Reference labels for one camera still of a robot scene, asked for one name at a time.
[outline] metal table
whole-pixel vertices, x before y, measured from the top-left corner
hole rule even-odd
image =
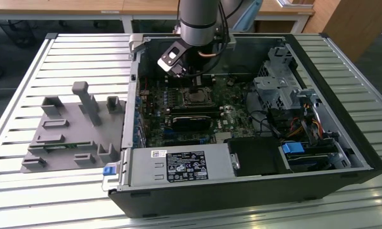
[[[77,102],[89,83],[95,100],[125,99],[128,34],[59,34],[46,39],[0,119],[0,228],[365,228],[382,226],[382,175],[321,200],[129,219],[101,191],[101,169],[19,174],[45,95]],[[320,74],[382,157],[382,96],[328,38],[296,35]],[[311,87],[305,73],[303,81]]]

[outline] metal frame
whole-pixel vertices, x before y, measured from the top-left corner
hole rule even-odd
[[[291,33],[301,33],[309,14],[297,15],[264,15],[256,16],[255,21],[295,21]],[[176,20],[176,15],[122,15],[122,27],[125,33],[133,32],[132,20]]]
[[[121,34],[70,34],[69,36],[98,38],[117,37]],[[300,34],[295,37],[382,158],[382,122],[379,121],[382,120],[382,99],[379,94],[374,93],[375,89],[368,86],[353,65],[349,62],[345,63],[340,51],[317,34]],[[174,227],[190,229],[208,227],[229,229],[264,226],[271,229],[328,229],[331,222],[333,222],[333,227],[341,229],[382,227],[382,175],[363,184],[341,188],[320,200],[174,215],[166,218],[129,219],[107,199],[106,193],[101,191],[101,169],[18,174],[15,170],[27,146],[25,142],[27,136],[23,136],[34,132],[37,122],[30,116],[38,110],[34,105],[41,102],[38,97],[26,98],[23,92],[31,86],[41,87],[51,82],[67,83],[70,79],[61,77],[61,80],[47,81],[50,78],[37,78],[46,54],[59,52],[50,48],[51,43],[53,40],[43,41],[0,119],[0,228],[141,227],[164,229]],[[110,48],[116,52],[124,49],[128,47]],[[113,76],[103,78],[110,83],[118,80],[116,77],[122,71],[107,71],[114,73]],[[83,78],[90,78],[95,74],[105,75],[103,69],[78,70],[78,72],[77,77]],[[304,84],[311,87],[311,82],[304,75],[301,78]],[[112,86],[97,85],[95,87],[106,91]],[[11,144],[11,140],[23,140],[23,142]]]
[[[292,16],[256,16],[256,21],[295,21],[291,33],[300,33],[311,14]],[[121,14],[0,14],[2,20],[121,20],[125,33],[133,33],[132,20],[174,20],[176,15],[121,15]]]

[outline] cable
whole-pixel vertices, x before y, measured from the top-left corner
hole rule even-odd
[[[225,16],[225,19],[228,19],[238,10],[240,6],[241,6],[243,0],[240,0],[238,5],[236,6],[236,8],[233,9],[233,11]]]
[[[178,20],[178,3],[180,3],[180,0],[177,0],[177,20]]]
[[[0,91],[1,90],[17,90],[15,88],[0,88]]]
[[[217,65],[217,63],[220,61],[221,53],[228,46],[228,34],[229,34],[228,23],[226,23],[225,16],[224,16],[221,2],[218,2],[218,12],[220,12],[220,19],[221,19],[222,34],[224,34],[224,44],[222,44],[221,50],[217,52],[216,60],[214,60],[213,64],[205,70],[202,70],[201,72],[194,73],[194,74],[184,74],[182,77],[190,78],[190,77],[196,77],[196,76],[205,74],[208,71],[210,71],[214,68],[214,66]]]
[[[271,126],[263,123],[263,121],[264,121],[267,118],[264,118],[264,119],[260,121],[259,119],[256,119],[256,118],[252,116],[252,113],[253,113],[253,112],[249,113],[249,117],[252,118],[252,120],[255,120],[255,121],[260,124],[260,127],[261,127],[261,125],[263,125],[267,129],[271,130],[271,129],[272,129]]]
[[[217,51],[217,53],[205,54],[201,51],[197,51],[197,54],[204,58],[212,58],[212,57],[218,56],[222,53],[222,51],[225,50],[226,45],[228,45],[229,28],[228,28],[228,22],[226,22],[225,16],[224,16],[224,10],[222,10],[221,2],[218,2],[218,13],[220,13],[220,20],[221,20],[222,46],[221,46],[221,49]]]

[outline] blue latch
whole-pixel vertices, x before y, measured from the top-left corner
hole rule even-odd
[[[299,154],[304,152],[299,142],[285,142],[284,145],[281,145],[281,149],[284,154]]]
[[[102,175],[103,175],[103,176],[116,175],[116,166],[105,166],[105,167],[102,168]]]

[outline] black cable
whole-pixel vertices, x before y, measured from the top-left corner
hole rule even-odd
[[[238,5],[236,6],[236,8],[233,9],[233,11],[225,16],[225,19],[228,19],[238,10],[240,6],[241,6],[243,0],[240,0]]]
[[[178,20],[178,3],[180,3],[180,0],[177,0],[177,20]]]
[[[218,13],[220,13],[220,20],[221,20],[221,29],[222,29],[221,32],[222,32],[224,43],[222,43],[222,47],[221,47],[220,51],[217,52],[217,55],[214,56],[216,60],[214,60],[213,64],[205,70],[202,70],[201,72],[194,73],[194,74],[184,74],[182,77],[192,78],[192,77],[196,77],[196,76],[200,76],[200,75],[205,74],[208,71],[210,71],[216,67],[216,65],[217,65],[217,63],[220,61],[221,53],[222,53],[222,51],[225,50],[225,48],[228,46],[228,34],[229,34],[228,22],[225,20],[225,15],[224,15],[224,11],[222,11],[221,2],[218,2]]]
[[[263,120],[265,120],[265,119],[263,119],[263,120],[260,121],[260,120],[256,119],[252,115],[249,115],[249,117],[251,117],[260,125],[263,125],[267,129],[272,130],[272,128],[269,127],[269,125],[267,125],[267,124],[263,123]]]

